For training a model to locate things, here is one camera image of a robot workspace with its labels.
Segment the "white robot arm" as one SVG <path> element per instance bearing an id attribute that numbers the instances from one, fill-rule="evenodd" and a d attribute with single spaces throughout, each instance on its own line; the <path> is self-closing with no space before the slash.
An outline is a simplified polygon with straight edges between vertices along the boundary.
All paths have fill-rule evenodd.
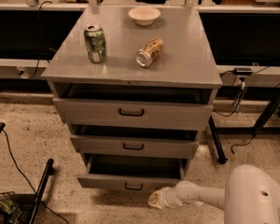
<path id="1" fill-rule="evenodd" d="M 252 165 L 234 168 L 224 189 L 180 181 L 173 188 L 154 191 L 148 204 L 163 210 L 207 203 L 224 211 L 224 224 L 280 224 L 280 185 Z"/>

